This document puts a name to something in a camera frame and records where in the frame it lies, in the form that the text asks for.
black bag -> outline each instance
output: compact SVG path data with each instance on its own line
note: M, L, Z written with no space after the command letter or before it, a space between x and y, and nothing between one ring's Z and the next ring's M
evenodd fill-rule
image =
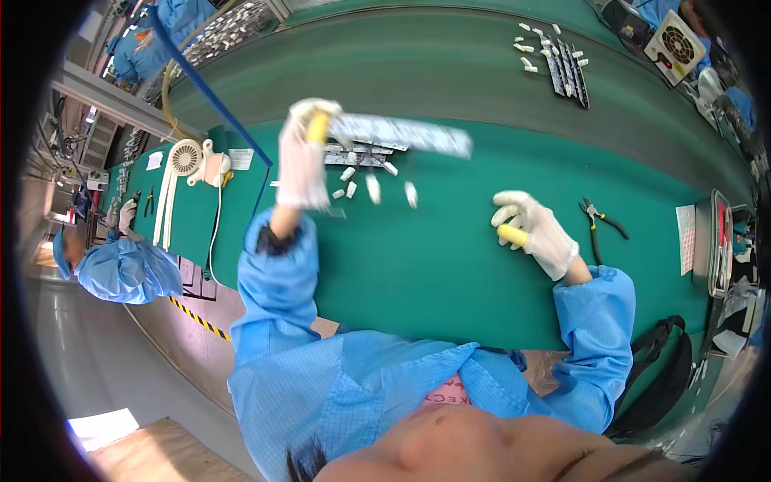
M644 360L632 364L624 392L616 400L615 410L618 413L621 403L635 380L658 360L675 326L682 330L682 335L678 340L677 351L669 360L669 364L629 409L613 420L605 430L605 436L629 438L653 427L669 413L688 388L691 375L691 339L685 332L685 321L679 316L670 316L666 320L659 320L650 332L631 344L632 355L642 349L648 349L648 354Z

blue hose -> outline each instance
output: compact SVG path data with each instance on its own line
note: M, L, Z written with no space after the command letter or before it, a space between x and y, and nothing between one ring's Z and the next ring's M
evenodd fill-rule
M222 117L224 117L225 120L230 125L232 125L235 131L238 132L241 138L244 139L244 142L249 147L254 149L254 152L256 152L258 156L262 158L262 161L265 163L265 165L272 167L273 163L268 158L268 155L260 148L260 146L257 145L256 142L254 142L254 139L252 139L246 129L244 129L244 126L242 126L241 123L238 122L235 117L233 117L231 111L227 110L227 107L225 107L225 105L220 102L217 96L214 95L214 92L209 89L209 86L207 86L206 83L204 83L204 80L201 79L201 77L198 75L198 72L196 72L193 66L190 65L187 60L185 60L182 52L177 50L177 46L171 42L169 34L166 32L163 24L160 23L155 5L148 5L147 11L150 14L150 21L153 23L153 29L155 30L153 35L158 37L163 46L166 47L166 49L171 53L172 58L177 61L178 64L180 64L180 67L182 67L185 75L187 75L190 81L198 88L198 90L201 91L201 93L203 93L204 97L206 97L209 102L211 102L211 105L214 106L220 115L222 115Z

yellow warning label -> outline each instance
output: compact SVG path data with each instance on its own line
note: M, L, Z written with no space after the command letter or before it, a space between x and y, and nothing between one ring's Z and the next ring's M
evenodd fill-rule
M215 335L219 336L220 338L227 340L228 342L231 340L231 336L228 335L226 332L223 332L216 326L212 325L211 323L205 321L200 316L196 315L189 309L187 309L187 306L183 305L182 303L178 302L176 299L174 299L173 296L168 296L168 299L174 303L174 306L185 312L186 315L190 316L192 319L197 321L201 326L208 329L210 332L214 333Z

yellow tube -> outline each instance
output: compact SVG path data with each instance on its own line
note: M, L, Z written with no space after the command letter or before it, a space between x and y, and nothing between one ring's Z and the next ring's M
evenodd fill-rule
M508 224L502 224L498 226L498 237L503 238L506 241L516 244L519 247L525 245L527 241L527 233L521 229L516 229Z
M208 19L204 20L204 23L200 24L197 29L193 30L193 32L187 36L185 40L182 41L181 44L178 45L178 49L181 51L184 46L186 46L190 40L195 38L196 35L198 35L198 32L206 28L207 25L212 23L214 20L217 20L227 12L231 6L236 2L236 0L230 0L225 5L222 5L222 8L217 10L214 15L209 17ZM169 105L169 85L171 84L171 71L174 70L174 66L177 63L174 61L174 59L171 59L169 63L166 64L166 72L163 73L163 83L160 87L160 98L163 108L163 114L166 117L166 122L174 126L174 131L178 132L182 137L187 137L188 139L192 139L197 141L199 144L203 143L202 139L198 139L193 134L188 133L185 130L180 129L177 124L179 123L179 120L174 117L174 115L171 112L171 106Z
M311 123L308 124L308 133L305 135L305 140L308 142L326 144L327 129L329 129L329 114L326 112L317 112L313 114L313 119L311 119Z

black machine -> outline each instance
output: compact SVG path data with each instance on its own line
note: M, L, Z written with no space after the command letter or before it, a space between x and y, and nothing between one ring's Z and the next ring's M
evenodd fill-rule
M608 21L611 32L631 47L642 50L653 36L651 26L640 12L624 0L611 0L603 7L602 16Z

